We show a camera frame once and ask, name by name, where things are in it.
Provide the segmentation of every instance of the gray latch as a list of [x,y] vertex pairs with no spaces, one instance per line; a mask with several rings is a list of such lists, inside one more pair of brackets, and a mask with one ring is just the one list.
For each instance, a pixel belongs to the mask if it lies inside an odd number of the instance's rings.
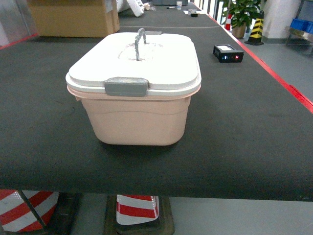
[[147,94],[148,80],[114,77],[105,81],[104,88],[108,95],[143,97]]

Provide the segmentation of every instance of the plant pot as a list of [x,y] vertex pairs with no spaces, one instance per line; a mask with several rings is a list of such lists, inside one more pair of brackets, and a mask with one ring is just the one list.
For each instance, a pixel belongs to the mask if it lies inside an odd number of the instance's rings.
[[232,29],[231,34],[235,37],[235,38],[243,38],[245,35],[245,31],[246,31],[246,23],[243,26],[239,26],[239,27],[234,27]]

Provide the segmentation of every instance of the green plant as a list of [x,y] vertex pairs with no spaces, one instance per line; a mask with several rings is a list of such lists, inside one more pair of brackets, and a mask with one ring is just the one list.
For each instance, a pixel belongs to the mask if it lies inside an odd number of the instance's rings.
[[[261,0],[230,0],[229,14],[232,15],[231,26],[240,27],[245,23],[250,26],[252,19],[259,16]],[[224,0],[223,9],[228,7],[229,0]]]

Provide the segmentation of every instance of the red and white striped cone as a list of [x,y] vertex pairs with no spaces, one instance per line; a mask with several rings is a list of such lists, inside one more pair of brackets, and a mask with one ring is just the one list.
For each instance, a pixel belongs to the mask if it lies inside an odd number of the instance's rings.
[[[22,191],[42,221],[47,225],[54,213],[59,193]],[[43,229],[16,190],[0,189],[0,224],[8,232],[31,232]]]
[[154,221],[159,215],[157,196],[117,195],[116,221],[134,225]]
[[230,23],[231,23],[231,14],[228,14],[228,17],[226,19],[225,29],[230,31]]

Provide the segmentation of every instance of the traffic cone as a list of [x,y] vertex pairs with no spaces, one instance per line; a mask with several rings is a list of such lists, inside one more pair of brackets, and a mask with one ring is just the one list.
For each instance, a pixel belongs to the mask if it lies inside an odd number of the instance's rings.
[[228,14],[226,24],[225,24],[225,29],[230,31],[230,23],[231,23],[231,14]]
[[54,213],[58,197],[58,192],[0,189],[0,226],[4,231],[18,233],[44,229]]
[[251,44],[254,46],[263,45],[261,42],[262,32],[263,32],[263,20],[264,20],[264,11],[261,11],[259,14],[259,18],[256,19],[252,32],[248,41],[245,41],[247,44]]
[[120,225],[135,225],[158,218],[157,196],[117,195],[116,221]]

